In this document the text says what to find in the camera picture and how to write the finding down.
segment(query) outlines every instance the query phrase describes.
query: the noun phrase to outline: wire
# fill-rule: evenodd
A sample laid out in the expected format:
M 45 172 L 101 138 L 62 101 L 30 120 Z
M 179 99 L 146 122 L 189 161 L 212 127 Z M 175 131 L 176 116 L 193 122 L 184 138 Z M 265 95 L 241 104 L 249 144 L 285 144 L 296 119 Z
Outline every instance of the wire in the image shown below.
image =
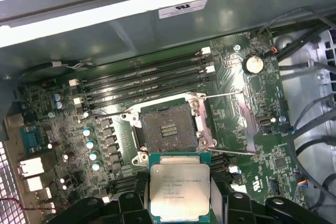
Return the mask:
M 91 63 L 83 63 L 83 62 L 78 62 L 78 61 L 50 61 L 50 62 L 45 62 L 36 66 L 33 66 L 31 68 L 28 68 L 24 70 L 18 77 L 18 81 L 22 82 L 22 79 L 26 77 L 29 74 L 32 74 L 36 71 L 43 70 L 43 69 L 48 69 L 48 68 L 59 68 L 59 67 L 67 67 L 72 70 L 77 70 L 83 66 L 87 67 L 93 67 L 94 65 Z
M 333 109 L 333 110 L 329 111 L 328 113 L 323 114 L 323 115 L 315 118 L 314 120 L 310 121 L 309 123 L 307 123 L 306 125 L 304 125 L 300 129 L 298 129 L 293 135 L 290 135 L 286 139 L 286 142 L 287 142 L 287 146 L 288 146 L 289 155 L 290 155 L 292 161 L 298 166 L 302 175 L 304 177 L 306 177 L 307 180 L 310 181 L 313 185 L 315 185 L 317 188 L 319 188 L 322 193 L 324 193 L 326 196 L 328 196 L 332 200 L 336 201 L 336 196 L 334 194 L 332 194 L 331 192 L 329 192 L 328 190 L 326 190 L 319 182 L 317 182 L 309 174 L 309 172 L 307 172 L 307 170 L 303 167 L 303 165 L 300 163 L 300 161 L 299 161 L 299 159 L 296 155 L 295 144 L 294 144 L 294 140 L 297 139 L 298 137 L 300 137 L 301 135 L 307 133 L 308 131 L 310 131 L 311 129 L 319 126 L 322 123 L 325 123 L 329 120 L 334 119 L 335 117 L 336 117 L 336 109 Z
M 29 208 L 29 207 L 24 207 L 21 202 L 16 199 L 16 198 L 0 198 L 0 201 L 14 201 L 15 203 L 17 203 L 20 207 L 21 210 L 24 211 L 34 211 L 34 210 L 57 210 L 57 208 L 51 208 L 51 207 L 33 207 L 33 208 Z
M 122 111 L 122 112 L 116 112 L 116 113 L 111 113 L 111 114 L 92 114 L 92 115 L 87 116 L 86 118 L 78 120 L 78 123 L 83 123 L 91 118 L 107 118 L 108 116 L 122 115 L 122 114 L 127 114 L 127 113 L 129 112 Z
M 299 193 L 299 190 L 300 190 L 300 188 L 302 188 L 302 187 L 308 187 L 308 185 L 306 185 L 306 184 L 297 184 L 297 186 L 296 186 L 296 188 L 295 188 L 295 191 L 294 191 L 294 197 L 293 197 L 293 201 L 295 202 L 295 203 L 297 203 L 297 197 L 298 197 L 298 193 Z
M 318 68 L 322 68 L 322 69 L 325 69 L 325 70 L 327 70 L 331 73 L 336 74 L 336 67 L 329 66 L 329 65 L 319 63 L 319 62 L 314 62 L 313 66 L 310 66 L 309 64 L 310 63 L 305 62 L 305 63 L 299 63 L 299 64 L 290 65 L 290 66 L 279 66 L 279 69 L 280 69 L 280 71 L 286 71 L 286 70 L 296 70 L 296 69 L 318 67 Z
M 297 38 L 295 41 L 290 43 L 287 47 L 285 47 L 283 50 L 281 50 L 277 54 L 278 61 L 282 61 L 292 54 L 294 54 L 296 51 L 298 51 L 301 47 L 303 47 L 308 42 L 312 41 L 316 36 L 318 36 L 320 33 L 322 33 L 325 30 L 328 30 L 330 27 L 328 25 L 318 25 L 315 28 L 310 29 L 303 35 L 301 35 L 299 38 Z
M 265 31 L 267 28 L 269 28 L 270 26 L 272 26 L 277 21 L 279 21 L 279 20 L 281 20 L 283 18 L 286 18 L 286 17 L 288 17 L 288 16 L 290 16 L 292 14 L 298 13 L 298 12 L 310 12 L 310 13 L 314 14 L 315 17 L 319 18 L 323 23 L 327 24 L 328 26 L 330 26 L 333 29 L 336 29 L 336 24 L 335 23 L 333 23 L 332 21 L 330 21 L 329 19 L 327 19 L 322 14 L 319 14 L 318 12 L 316 12 L 315 10 L 313 10 L 311 7 L 305 6 L 305 7 L 300 7 L 300 8 L 293 9 L 293 10 L 291 10 L 289 12 L 281 14 L 278 17 L 272 19 L 270 22 L 268 22 L 264 26 L 262 26 L 262 28 L 257 33 L 257 37 L 259 37 L 263 31 Z
M 326 189 L 329 190 L 329 188 L 331 187 L 332 183 L 334 183 L 336 180 L 336 173 L 332 173 L 330 174 L 323 182 L 322 186 Z M 311 211 L 318 211 L 319 208 L 323 205 L 323 203 L 326 200 L 326 196 L 325 194 L 323 194 L 322 192 L 320 193 L 319 199 L 316 201 L 316 203 L 310 207 Z
M 320 143 L 336 146 L 336 137 L 323 136 L 322 138 L 314 139 L 309 142 L 306 142 L 302 144 L 299 148 L 297 148 L 296 155 L 299 156 L 308 147 L 315 145 L 315 144 L 320 144 Z
M 308 187 L 308 181 L 304 180 L 298 183 L 299 186 L 307 186 Z
M 310 102 L 300 113 L 298 119 L 295 121 L 293 128 L 296 130 L 299 123 L 301 122 L 302 118 L 304 117 L 304 115 L 316 104 L 318 104 L 319 102 L 324 102 L 324 101 L 329 101 L 333 99 L 333 94 L 330 94 L 326 97 L 321 97 L 319 99 L 313 100 L 312 102 Z

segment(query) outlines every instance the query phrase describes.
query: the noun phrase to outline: integrated circuit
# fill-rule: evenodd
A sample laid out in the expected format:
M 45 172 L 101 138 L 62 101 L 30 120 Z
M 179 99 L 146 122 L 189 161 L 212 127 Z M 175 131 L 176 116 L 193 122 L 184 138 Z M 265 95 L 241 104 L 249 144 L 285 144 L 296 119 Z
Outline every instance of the integrated circuit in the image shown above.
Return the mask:
M 188 103 L 140 115 L 150 152 L 195 151 L 197 139 Z
M 286 160 L 284 157 L 274 159 L 274 165 L 276 169 L 284 168 L 286 166 Z

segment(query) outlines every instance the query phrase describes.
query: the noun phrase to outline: black cable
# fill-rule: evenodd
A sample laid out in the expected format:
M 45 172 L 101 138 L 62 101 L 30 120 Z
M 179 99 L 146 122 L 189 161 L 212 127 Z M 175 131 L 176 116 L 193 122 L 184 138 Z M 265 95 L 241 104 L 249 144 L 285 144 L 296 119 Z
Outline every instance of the black cable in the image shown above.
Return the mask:
M 289 155 L 290 155 L 292 161 L 298 166 L 302 175 L 305 176 L 307 178 L 307 180 L 309 180 L 313 185 L 315 185 L 317 188 L 319 188 L 322 193 L 324 193 L 326 196 L 328 196 L 332 200 L 336 201 L 336 196 L 334 194 L 332 194 L 331 192 L 329 192 L 327 189 L 325 189 L 319 182 L 317 182 L 309 174 L 309 172 L 303 167 L 303 165 L 300 163 L 300 161 L 299 161 L 299 159 L 296 155 L 295 144 L 294 144 L 294 140 L 297 139 L 298 137 L 300 137 L 301 135 L 307 133 L 311 129 L 319 126 L 320 124 L 325 123 L 325 122 L 327 122 L 329 120 L 332 120 L 334 118 L 336 118 L 336 109 L 331 110 L 328 113 L 313 119 L 312 121 L 310 121 L 309 123 L 307 123 L 306 125 L 301 127 L 300 129 L 298 129 L 293 135 L 290 135 L 286 139 L 286 142 L 287 142 L 287 146 L 288 146 Z
M 314 139 L 309 142 L 306 142 L 296 149 L 296 155 L 299 156 L 305 149 L 311 147 L 312 145 L 321 144 L 321 143 L 336 146 L 336 137 L 323 136 L 322 138 Z
M 319 62 L 314 62 L 313 64 L 314 64 L 314 66 L 310 66 L 308 62 L 304 62 L 304 63 L 294 64 L 294 65 L 290 65 L 290 66 L 279 66 L 279 69 L 280 69 L 280 71 L 287 71 L 287 70 L 296 70 L 296 69 L 305 69 L 305 68 L 317 67 L 317 68 L 322 68 L 322 69 L 325 69 L 325 70 L 327 70 L 331 73 L 336 74 L 336 67 L 329 66 L 329 65 L 319 63 Z
M 263 31 L 265 31 L 267 28 L 269 28 L 270 26 L 272 26 L 274 23 L 276 23 L 277 21 L 286 18 L 294 13 L 298 13 L 298 12 L 310 12 L 312 13 L 315 17 L 319 18 L 323 23 L 325 23 L 326 25 L 330 26 L 333 29 L 336 29 L 336 24 L 332 21 L 330 21 L 328 18 L 326 18 L 324 15 L 316 12 L 315 10 L 313 10 L 311 7 L 305 6 L 305 7 L 299 7 L 297 9 L 293 9 L 289 12 L 286 12 L 284 14 L 279 15 L 278 17 L 272 19 L 270 22 L 268 22 L 267 24 L 265 24 L 264 26 L 262 26 L 262 28 L 258 31 L 257 36 L 259 37 L 261 35 L 261 33 Z
M 29 75 L 32 74 L 34 72 L 37 72 L 39 70 L 44 70 L 44 69 L 48 69 L 48 68 L 59 68 L 59 67 L 67 67 L 71 70 L 76 70 L 79 69 L 83 66 L 92 68 L 95 67 L 93 64 L 91 63 L 82 63 L 79 61 L 73 61 L 73 60 L 63 60 L 63 61 L 50 61 L 50 62 L 45 62 L 36 66 L 33 66 L 31 68 L 28 68 L 26 70 L 24 70 L 18 77 L 18 82 L 23 82 L 23 79 Z
M 329 28 L 330 27 L 328 25 L 323 24 L 323 25 L 318 25 L 315 28 L 312 28 L 309 31 L 305 32 L 303 35 L 301 35 L 295 41 L 290 43 L 287 47 L 281 50 L 280 53 L 277 54 L 278 61 L 280 62 L 288 58 L 289 56 L 294 54 L 296 51 L 298 51 L 300 48 L 302 48 L 305 44 L 312 41 L 320 33 L 324 32 L 325 30 L 328 30 Z
M 332 183 L 334 183 L 336 180 L 336 173 L 330 174 L 323 182 L 322 186 L 329 191 Z M 318 209 L 323 205 L 323 203 L 326 200 L 325 194 L 322 192 L 320 193 L 319 199 L 316 201 L 316 203 L 310 207 L 311 211 L 318 211 Z
M 302 118 L 304 117 L 304 115 L 316 104 L 318 104 L 319 102 L 324 102 L 324 101 L 332 101 L 333 99 L 333 94 L 330 94 L 326 97 L 321 97 L 321 98 L 318 98 L 318 99 L 315 99 L 313 100 L 312 102 L 310 102 L 303 110 L 302 112 L 300 113 L 298 119 L 295 121 L 294 125 L 293 125 L 293 128 L 296 130 L 299 123 L 301 122 Z

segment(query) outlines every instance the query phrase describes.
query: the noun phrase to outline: screw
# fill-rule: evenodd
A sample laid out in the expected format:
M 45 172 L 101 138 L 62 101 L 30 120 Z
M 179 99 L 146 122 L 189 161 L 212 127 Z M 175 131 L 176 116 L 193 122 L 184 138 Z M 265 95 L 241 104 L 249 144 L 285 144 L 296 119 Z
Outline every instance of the screw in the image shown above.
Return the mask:
M 237 199 L 242 199 L 243 198 L 243 195 L 238 194 L 238 193 L 233 194 L 233 196 L 235 196 L 235 198 L 237 198 Z
M 132 198 L 134 198 L 134 194 L 127 194 L 125 198 L 126 199 L 132 199 Z
M 4 74 L 3 79 L 9 81 L 12 79 L 12 77 L 9 74 Z
M 206 145 L 206 141 L 205 140 L 202 140 L 201 141 L 201 146 L 205 146 Z
M 283 201 L 281 199 L 274 199 L 273 202 L 277 205 L 283 205 Z
M 279 117 L 279 122 L 280 122 L 280 123 L 285 123 L 286 121 L 287 121 L 287 118 L 286 118 L 285 116 L 281 115 L 281 116 Z
M 235 45 L 235 46 L 233 47 L 233 49 L 234 49 L 235 51 L 239 51 L 239 50 L 241 49 L 241 47 L 240 47 L 240 45 Z
M 323 80 L 325 78 L 325 76 L 323 75 L 323 74 L 319 74 L 318 76 L 317 76 L 317 79 L 319 79 L 319 80 Z
M 48 117 L 51 119 L 51 118 L 54 118 L 56 116 L 56 114 L 54 112 L 49 112 L 48 113 Z
M 190 106 L 191 107 L 198 107 L 198 102 L 193 100 L 193 101 L 190 102 Z
M 202 134 L 201 132 L 198 131 L 198 132 L 196 132 L 196 137 L 197 137 L 197 138 L 202 138 L 202 137 L 203 137 L 203 134 Z

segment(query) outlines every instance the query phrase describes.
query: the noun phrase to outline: chip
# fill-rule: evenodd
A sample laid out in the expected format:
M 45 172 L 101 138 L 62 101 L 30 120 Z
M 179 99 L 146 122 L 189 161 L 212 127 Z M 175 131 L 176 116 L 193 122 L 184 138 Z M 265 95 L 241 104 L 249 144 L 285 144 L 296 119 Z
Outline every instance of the chip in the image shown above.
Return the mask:
M 91 183 L 93 183 L 93 184 L 98 183 L 98 177 L 92 177 L 91 178 Z
M 118 144 L 113 144 L 107 147 L 108 152 L 113 153 L 116 152 L 119 149 Z
M 117 140 L 116 136 L 109 136 L 105 138 L 105 143 L 107 144 L 113 144 Z
M 276 169 L 283 168 L 287 165 L 284 157 L 275 159 L 274 164 Z
M 195 151 L 197 139 L 188 103 L 140 115 L 149 152 Z
M 114 133 L 114 128 L 110 127 L 110 128 L 106 128 L 104 129 L 102 132 L 100 132 L 99 134 L 102 136 L 107 136 L 107 135 L 112 135 Z
M 120 157 L 121 157 L 120 152 L 113 153 L 113 154 L 110 155 L 110 161 L 111 162 L 118 161 L 120 159 Z
M 155 164 L 150 172 L 150 211 L 162 221 L 198 221 L 209 213 L 210 168 L 206 164 Z
M 105 119 L 105 120 L 102 120 L 100 122 L 100 126 L 101 127 L 107 127 L 107 126 L 110 126 L 112 124 L 112 120 L 111 119 Z

